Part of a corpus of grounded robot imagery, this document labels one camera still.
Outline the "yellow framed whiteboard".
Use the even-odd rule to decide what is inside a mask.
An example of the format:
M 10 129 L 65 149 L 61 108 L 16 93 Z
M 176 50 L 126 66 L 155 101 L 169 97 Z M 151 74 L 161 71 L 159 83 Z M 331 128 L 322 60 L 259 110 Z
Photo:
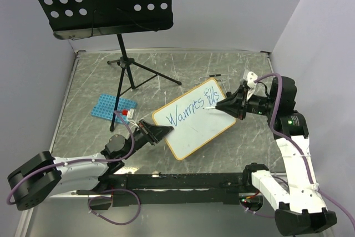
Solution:
M 224 112 L 203 109 L 223 99 L 220 85 L 210 78 L 152 114 L 155 124 L 174 127 L 165 141 L 176 160 L 185 159 L 236 123 Z

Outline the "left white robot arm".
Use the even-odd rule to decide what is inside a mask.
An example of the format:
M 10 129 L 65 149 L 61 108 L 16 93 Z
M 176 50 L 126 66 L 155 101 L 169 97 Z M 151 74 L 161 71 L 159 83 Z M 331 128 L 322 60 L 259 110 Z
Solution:
M 107 176 L 121 169 L 125 159 L 146 144 L 161 142 L 173 130 L 172 126 L 140 120 L 134 130 L 128 130 L 128 137 L 120 134 L 111 136 L 104 149 L 93 155 L 62 158 L 49 151 L 40 152 L 7 177 L 11 191 L 6 202 L 24 211 L 50 196 L 69 191 L 105 193 L 110 185 Z

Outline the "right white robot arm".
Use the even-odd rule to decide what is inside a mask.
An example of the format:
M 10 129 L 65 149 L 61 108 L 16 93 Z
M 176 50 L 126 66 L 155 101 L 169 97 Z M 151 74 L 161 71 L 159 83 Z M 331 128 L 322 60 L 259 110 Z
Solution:
M 263 164 L 251 163 L 243 171 L 242 185 L 247 191 L 258 190 L 273 207 L 275 223 L 282 236 L 317 234 L 337 223 L 318 191 L 310 155 L 310 135 L 304 116 L 295 110 L 295 81 L 276 73 L 270 92 L 255 95 L 261 82 L 247 72 L 239 88 L 228 93 L 215 108 L 239 120 L 247 113 L 264 115 L 281 152 L 288 189 L 284 189 Z

